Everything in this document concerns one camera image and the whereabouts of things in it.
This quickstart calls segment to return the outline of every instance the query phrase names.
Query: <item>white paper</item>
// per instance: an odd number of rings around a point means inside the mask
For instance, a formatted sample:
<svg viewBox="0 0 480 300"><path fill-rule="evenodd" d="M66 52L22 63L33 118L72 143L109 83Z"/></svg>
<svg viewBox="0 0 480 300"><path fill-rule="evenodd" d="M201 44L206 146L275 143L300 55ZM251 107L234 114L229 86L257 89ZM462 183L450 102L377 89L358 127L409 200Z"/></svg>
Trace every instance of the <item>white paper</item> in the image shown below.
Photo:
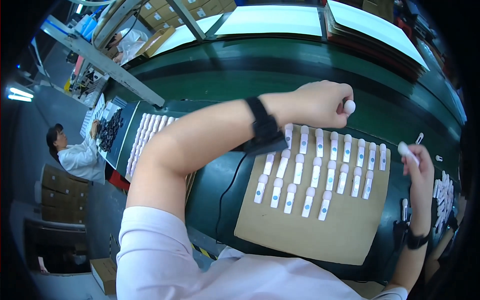
<svg viewBox="0 0 480 300"><path fill-rule="evenodd" d="M410 56L429 70L427 64L402 29L392 23L353 6L336 1L328 1L335 22L376 38Z"/></svg>
<svg viewBox="0 0 480 300"><path fill-rule="evenodd" d="M197 24L203 32L207 32L215 24L215 22L220 19L221 16L222 14L219 14L205 19L201 19L197 21ZM163 43L163 45L161 45L160 48L157 49L157 51L155 51L153 56L171 50L180 45L193 42L194 40L195 37L187 28L187 25L182 25L175 30L172 36L169 37L165 41L165 43Z"/></svg>
<svg viewBox="0 0 480 300"><path fill-rule="evenodd" d="M295 5L239 6L215 34L270 32L322 36L317 8Z"/></svg>

